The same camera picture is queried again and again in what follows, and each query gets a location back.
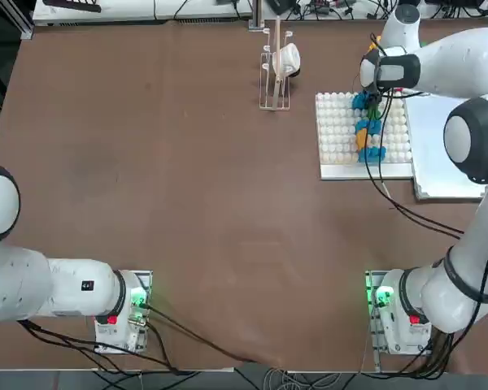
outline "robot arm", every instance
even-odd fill
[[[0,167],[0,241],[19,213],[18,186]],[[139,352],[146,346],[148,310],[138,304],[147,303],[148,294],[132,271],[113,271],[90,259],[46,258],[0,242],[0,322],[94,316],[97,341]]]
[[[419,15],[409,7],[398,6],[390,16],[381,48],[362,59],[360,82],[374,94],[403,87],[467,98],[448,115],[443,140],[450,160],[470,180],[488,184],[488,28],[420,48]],[[488,189],[466,233],[441,261],[386,274],[377,298],[389,351],[419,353],[431,325],[445,333],[467,327],[480,299],[477,320],[488,314],[488,280],[479,297],[487,257]]]

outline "brown table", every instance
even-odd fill
[[[422,39],[483,24],[423,23]],[[8,242],[152,269],[154,304],[234,353],[287,369],[358,370],[364,271],[428,264],[452,244],[408,222],[369,182],[319,179],[314,95],[350,90],[381,28],[293,26],[303,65],[286,113],[258,108],[264,35],[244,24],[38,29],[20,48],[0,120],[0,163],[23,196]],[[476,209],[415,205],[409,181],[389,187],[459,228]],[[90,336],[83,318],[39,323]],[[178,366],[236,364],[159,328]],[[384,367],[406,361],[392,360]],[[488,317],[452,360],[451,371],[488,374]],[[79,353],[0,324],[0,368],[79,367],[91,367]]]

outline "white plastic holder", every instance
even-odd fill
[[[277,63],[281,63],[281,29],[280,17],[275,20],[274,42],[276,45]],[[288,111],[290,109],[290,78],[275,74],[272,65],[273,53],[271,51],[271,30],[264,28],[263,33],[268,36],[268,44],[260,55],[260,77],[259,77],[259,108],[267,111]],[[285,31],[283,46],[287,45],[288,39],[293,37],[292,31]]]

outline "blue object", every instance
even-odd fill
[[[381,160],[383,161],[385,159],[386,151],[387,149],[385,146],[382,146],[381,148],[377,148],[376,146],[367,148],[367,163],[377,163],[378,160],[380,159],[380,154],[381,154]],[[365,163],[364,149],[361,149],[358,152],[358,163]]]
[[[363,91],[362,93],[358,93],[352,99],[352,109],[367,110],[367,102],[370,96],[371,94],[366,91]]]
[[[362,119],[359,120],[358,123],[356,124],[355,134],[358,134],[358,131],[360,131],[362,128],[367,128],[367,125],[368,125],[367,134],[373,135],[373,134],[379,134],[381,132],[380,120],[371,119],[369,123],[367,119]]]

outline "green light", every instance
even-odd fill
[[[394,294],[394,289],[392,287],[380,286],[376,290],[376,300],[380,303],[388,304],[392,294]]]

